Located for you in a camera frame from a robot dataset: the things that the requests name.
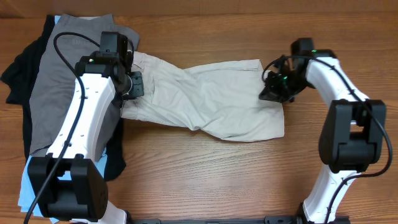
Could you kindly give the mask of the beige khaki shorts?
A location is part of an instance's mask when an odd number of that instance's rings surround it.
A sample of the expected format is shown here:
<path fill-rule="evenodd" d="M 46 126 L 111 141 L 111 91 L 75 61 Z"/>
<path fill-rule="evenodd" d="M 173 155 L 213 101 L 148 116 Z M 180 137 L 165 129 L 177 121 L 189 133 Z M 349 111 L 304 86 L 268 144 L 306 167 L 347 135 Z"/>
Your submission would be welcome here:
<path fill-rule="evenodd" d="M 284 136 L 280 103 L 264 101 L 261 61 L 239 60 L 181 69 L 135 52 L 144 96 L 124 103 L 125 119 L 198 129 L 222 140 L 254 142 Z"/>

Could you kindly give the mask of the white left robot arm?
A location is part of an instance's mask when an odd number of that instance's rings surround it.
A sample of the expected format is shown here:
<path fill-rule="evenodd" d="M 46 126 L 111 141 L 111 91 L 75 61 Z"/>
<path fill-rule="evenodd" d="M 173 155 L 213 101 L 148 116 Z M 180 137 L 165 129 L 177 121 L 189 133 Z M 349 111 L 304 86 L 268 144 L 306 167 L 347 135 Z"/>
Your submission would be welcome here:
<path fill-rule="evenodd" d="M 94 52 L 76 64 L 75 89 L 57 138 L 46 155 L 33 157 L 27 173 L 43 217 L 74 223 L 129 223 L 128 212 L 108 199 L 108 186 L 95 166 L 106 110 L 142 96 L 142 78 L 132 72 L 133 53 Z"/>

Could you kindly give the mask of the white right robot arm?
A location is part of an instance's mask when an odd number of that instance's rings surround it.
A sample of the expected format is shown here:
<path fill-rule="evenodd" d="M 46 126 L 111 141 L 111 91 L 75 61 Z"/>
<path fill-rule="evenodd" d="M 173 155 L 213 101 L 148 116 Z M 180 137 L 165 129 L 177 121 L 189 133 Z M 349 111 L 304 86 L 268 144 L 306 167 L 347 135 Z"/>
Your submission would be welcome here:
<path fill-rule="evenodd" d="M 357 179 L 377 177 L 392 162 L 391 141 L 384 128 L 386 106 L 371 100 L 345 75 L 331 50 L 304 50 L 281 56 L 261 75 L 259 99 L 284 103 L 306 87 L 316 89 L 328 106 L 318 142 L 323 167 L 293 223 L 349 223 L 336 211 Z"/>

